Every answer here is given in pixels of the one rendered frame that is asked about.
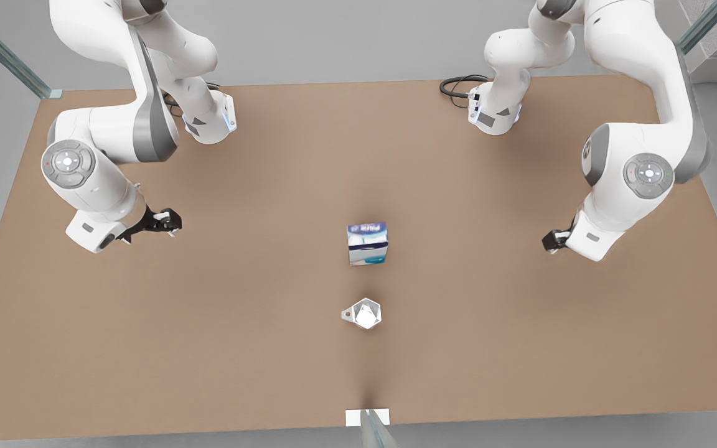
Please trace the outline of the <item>blue and white carton box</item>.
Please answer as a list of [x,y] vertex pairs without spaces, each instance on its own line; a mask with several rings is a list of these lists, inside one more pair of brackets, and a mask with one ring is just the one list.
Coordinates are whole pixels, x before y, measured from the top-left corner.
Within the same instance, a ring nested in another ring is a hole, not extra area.
[[347,226],[350,266],[369,266],[386,261],[389,238],[386,222]]

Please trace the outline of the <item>white faceted cup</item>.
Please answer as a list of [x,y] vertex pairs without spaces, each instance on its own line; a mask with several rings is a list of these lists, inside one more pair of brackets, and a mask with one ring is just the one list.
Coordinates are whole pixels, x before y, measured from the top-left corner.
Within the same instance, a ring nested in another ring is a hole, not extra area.
[[359,328],[368,330],[382,322],[382,310],[379,303],[365,297],[342,311],[340,317]]

